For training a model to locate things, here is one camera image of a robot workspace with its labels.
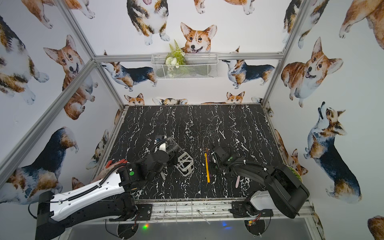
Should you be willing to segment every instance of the metal rod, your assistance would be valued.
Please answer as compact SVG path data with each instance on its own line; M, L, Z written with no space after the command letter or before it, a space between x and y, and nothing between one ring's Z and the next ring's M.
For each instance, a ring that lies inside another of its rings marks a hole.
M192 53L193 56L210 56L209 53ZM282 59L283 53L218 53L219 60L257 60L257 59ZM142 55L97 55L95 61L101 62L150 62L151 54Z
M265 95L263 97L263 101L262 101L263 106L265 106L267 104L268 98L270 97L270 95L273 91L273 88L275 87L275 84L276 84L278 78L280 77L280 73L283 70L283 67L285 65L285 61L287 60L289 53L293 49L293 44L296 40L296 37L300 33L301 27L302 27L308 13L309 13L311 2L312 2L312 0L303 0L301 3L299 13L297 14L295 23L293 24L292 31L289 35L287 44L285 46L284 56L279 61L279 63L277 64L277 66L275 68L275 72L273 73L273 76L271 79L271 83L269 84L268 89L265 92Z
M76 78L72 80L71 83L60 93L60 95L51 104L51 106L49 106L49 108L31 127L31 129L5 157L3 162L0 164L0 188L4 185L9 176L11 176L13 171L24 160L29 151L43 135L45 130L50 126L60 111L63 110L65 104L67 104L67 102L71 99L73 94L81 86L81 84L88 77L95 66L96 63L93 60L89 60L85 64Z

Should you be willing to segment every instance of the wire mesh basket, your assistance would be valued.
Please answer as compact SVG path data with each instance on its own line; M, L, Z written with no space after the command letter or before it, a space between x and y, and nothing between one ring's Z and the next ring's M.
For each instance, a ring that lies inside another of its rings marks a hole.
M217 53L187 53L186 65L178 68L174 65L166 65L166 53L152 54L151 64L156 79L196 79L217 77Z

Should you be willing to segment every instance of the small basket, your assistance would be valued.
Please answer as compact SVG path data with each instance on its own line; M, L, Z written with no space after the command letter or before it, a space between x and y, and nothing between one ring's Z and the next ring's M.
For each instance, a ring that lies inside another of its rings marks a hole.
M186 65L178 68L174 65L164 64L167 53L152 54L151 64L156 79L197 79L217 77L217 53L187 53Z

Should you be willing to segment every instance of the corgi illustration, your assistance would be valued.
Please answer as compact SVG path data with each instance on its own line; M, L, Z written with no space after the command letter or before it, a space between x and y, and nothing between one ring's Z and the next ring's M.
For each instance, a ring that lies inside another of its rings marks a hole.
M208 103L202 103L202 104L242 103L244 94L245 94L245 91L240 93L239 95L232 95L230 92L227 92L227 100L225 102L221 102L221 103L208 102Z
M188 103L187 99L174 99L174 98L152 98L152 101L155 105L186 105Z
M204 1L205 0L194 0L195 7L198 13L203 14L205 12ZM244 13L249 15L251 14L255 8L252 6L255 0L225 0L227 3L232 5L242 5L244 9Z
M354 0L340 28L340 38L345 38L351 26L367 18L368 27L373 29L376 41L384 49L384 0Z
M278 147L280 152L282 152L288 161L286 164L290 167L293 167L299 174L300 176L303 176L308 173L308 170L301 166L299 163L299 160L297 158L297 148L293 151L292 155L289 156L287 150L285 149L283 139L280 136L280 133L275 129L275 133L277 136L277 139L279 140Z
M323 102L318 108L318 112L319 121L308 135L308 148L305 149L304 157L306 159L313 158L328 177L334 181L333 192L326 189L329 196L347 203L356 203L361 200L359 182L334 146L337 134L347 134L338 121L339 116L345 110L336 111L327 108Z
M144 106L144 97L143 94L140 93L136 98L131 98L128 95L124 95L125 99L128 100L128 106Z
M289 98L299 98L299 105L303 107L303 100L320 86L327 74L336 72L342 65L341 58L329 59L325 56L319 37L313 47L311 59L307 63L287 64L281 73L281 79L291 89Z
M36 69L24 43L1 16L0 36L0 91L10 98L20 93L24 101L31 105L36 96L29 89L28 81L34 77L40 83L45 83L49 76Z
M28 166L18 167L0 189L0 203L13 202L30 204L39 200L46 191L63 189L58 179L63 166L66 150L79 151L73 132L62 127L54 132L43 151Z
M301 0L292 0L291 3L288 5L287 10L285 11L283 33L287 34L283 40L283 43L286 43L288 41L289 34L291 34L293 24L295 23L297 14L299 13L300 5Z
M84 183L80 182L77 178L72 177L72 190L84 187Z
M101 141L99 142L99 144L95 149L95 154L91 158L91 162L88 164L86 169L92 169L97 166L97 163L99 162L99 159L104 152L105 146L107 145L108 139L109 139L109 132L108 132L108 129L106 129L104 131L103 137L101 138Z
M255 79L261 78L263 82L260 85L264 85L268 82L272 76L275 67L272 65L247 65L245 60L222 60L228 65L228 78L234 82L235 89L240 87L240 84L246 83Z
M71 35L67 35L66 45L62 49L56 50L44 48L45 53L55 62L63 66L65 78L63 90L77 76L84 62L80 55L76 52L76 45ZM91 76L88 76L83 84L77 89L76 93L71 97L68 103L64 106L64 110L68 117L76 120L85 110L87 100L93 102L95 96L92 96L93 88L96 88L98 83L94 83Z
M125 86L125 88L129 88L130 92L133 91L132 87L134 85L147 80L153 82L152 87L155 87L157 84L153 68L125 68L120 62L101 63L101 65L109 72L115 82Z
M181 48L185 53L209 53L211 40L217 32L217 26L211 25L204 31L193 30L184 23L180 24L181 31L187 42Z
M376 216L368 219L368 229L375 240L384 240L384 217Z
M128 15L139 35L144 35L145 45L151 45L152 35L160 34L163 41L169 41L166 35L168 18L167 0L128 0Z
M115 116L115 125L116 125L116 123L118 123L118 121L119 121L120 113L121 113L121 110L119 109L119 110L117 111L117 113L116 113L116 116Z
M299 48L302 49L304 46L304 38L311 31L311 29L319 21L321 15L324 12L325 7L327 6L329 0L312 0L312 5L310 8L310 14L304 21L303 26L300 30L300 39L298 42Z
M53 27L44 12L44 4L55 6L53 0L22 0L22 2L44 26L50 29ZM65 2L70 9L78 9L90 19L95 17L95 13L88 8L89 0L65 0Z

